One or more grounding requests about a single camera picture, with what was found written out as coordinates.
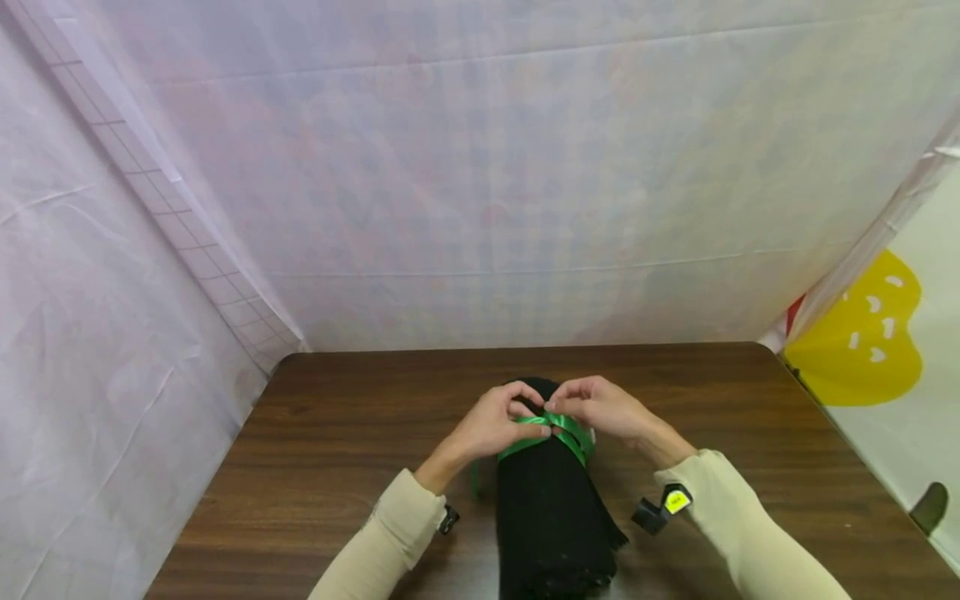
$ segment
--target wooden table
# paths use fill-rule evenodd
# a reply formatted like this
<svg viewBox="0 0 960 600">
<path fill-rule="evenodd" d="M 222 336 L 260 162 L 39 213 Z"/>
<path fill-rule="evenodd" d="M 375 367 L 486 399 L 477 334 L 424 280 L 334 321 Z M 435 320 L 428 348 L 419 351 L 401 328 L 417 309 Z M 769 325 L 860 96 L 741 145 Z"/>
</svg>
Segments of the wooden table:
<svg viewBox="0 0 960 600">
<path fill-rule="evenodd" d="M 415 468 L 488 388 L 599 373 L 693 444 L 722 450 L 773 518 L 853 598 L 960 598 L 958 581 L 817 404 L 754 344 L 301 354 L 277 369 L 149 598 L 305 598 L 403 467 Z M 611 598 L 736 597 L 685 519 L 651 538 L 629 520 L 659 499 L 651 468 L 600 437 L 590 472 L 631 538 Z M 493 506 L 467 476 L 462 515 L 394 598 L 497 597 Z"/>
</svg>

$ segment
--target hand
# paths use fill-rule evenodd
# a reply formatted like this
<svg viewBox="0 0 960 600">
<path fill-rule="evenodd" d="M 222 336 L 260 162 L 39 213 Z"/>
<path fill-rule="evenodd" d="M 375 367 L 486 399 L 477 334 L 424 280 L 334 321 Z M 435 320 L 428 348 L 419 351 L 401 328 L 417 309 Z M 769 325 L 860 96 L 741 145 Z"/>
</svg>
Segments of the hand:
<svg viewBox="0 0 960 600">
<path fill-rule="evenodd" d="M 550 437 L 550 428 L 546 425 L 514 421 L 518 417 L 534 416 L 522 402 L 514 400 L 517 396 L 543 406 L 540 394 L 522 381 L 492 388 L 480 396 L 447 442 L 474 460 L 502 452 L 520 440 Z"/>
<path fill-rule="evenodd" d="M 599 375 L 564 382 L 544 408 L 620 438 L 657 468 L 675 467 L 697 453 L 673 427 Z"/>
<path fill-rule="evenodd" d="M 643 436 L 657 419 L 639 400 L 600 375 L 564 382 L 546 403 L 546 410 L 625 441 Z"/>
<path fill-rule="evenodd" d="M 546 425 L 514 421 L 518 417 L 534 416 L 522 402 L 514 401 L 517 396 L 543 406 L 540 394 L 522 381 L 492 388 L 480 396 L 453 433 L 440 442 L 414 473 L 420 485 L 440 495 L 471 461 L 502 452 L 520 440 L 549 437 L 550 428 Z"/>
</svg>

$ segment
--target rolled black towel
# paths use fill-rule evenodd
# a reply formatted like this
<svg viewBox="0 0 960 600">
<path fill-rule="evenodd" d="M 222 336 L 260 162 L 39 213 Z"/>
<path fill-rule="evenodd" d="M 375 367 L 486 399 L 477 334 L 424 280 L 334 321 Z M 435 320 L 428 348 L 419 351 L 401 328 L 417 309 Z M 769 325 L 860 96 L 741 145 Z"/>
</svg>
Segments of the rolled black towel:
<svg viewBox="0 0 960 600">
<path fill-rule="evenodd" d="M 559 387 L 540 377 L 520 380 L 544 400 Z M 555 436 L 499 462 L 496 534 L 503 600 L 584 598 L 610 583 L 613 550 L 627 542 L 587 470 Z"/>
</svg>

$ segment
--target yellow paper cutout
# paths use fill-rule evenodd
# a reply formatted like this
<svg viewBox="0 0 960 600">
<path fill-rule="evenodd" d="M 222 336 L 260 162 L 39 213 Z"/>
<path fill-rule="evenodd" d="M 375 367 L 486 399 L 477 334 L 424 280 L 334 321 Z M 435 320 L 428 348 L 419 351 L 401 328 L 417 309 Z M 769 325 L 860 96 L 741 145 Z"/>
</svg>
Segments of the yellow paper cutout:
<svg viewBox="0 0 960 600">
<path fill-rule="evenodd" d="M 784 351 L 800 379 L 829 406 L 872 406 L 906 394 L 923 360 L 907 323 L 921 287 L 885 250 L 814 326 Z"/>
</svg>

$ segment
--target person's right hand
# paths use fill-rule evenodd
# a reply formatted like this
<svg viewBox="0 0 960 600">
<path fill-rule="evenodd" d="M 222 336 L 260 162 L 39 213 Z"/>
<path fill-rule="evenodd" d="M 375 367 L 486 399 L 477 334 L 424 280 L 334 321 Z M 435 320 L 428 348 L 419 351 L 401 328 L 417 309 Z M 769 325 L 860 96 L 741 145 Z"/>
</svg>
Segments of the person's right hand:
<svg viewBox="0 0 960 600">
<path fill-rule="evenodd" d="M 600 375 L 564 382 L 543 408 L 626 442 L 643 437 L 658 420 L 639 400 Z"/>
<path fill-rule="evenodd" d="M 672 468 L 697 453 L 673 427 L 599 375 L 566 381 L 543 408 L 622 439 L 657 468 Z"/>
</svg>

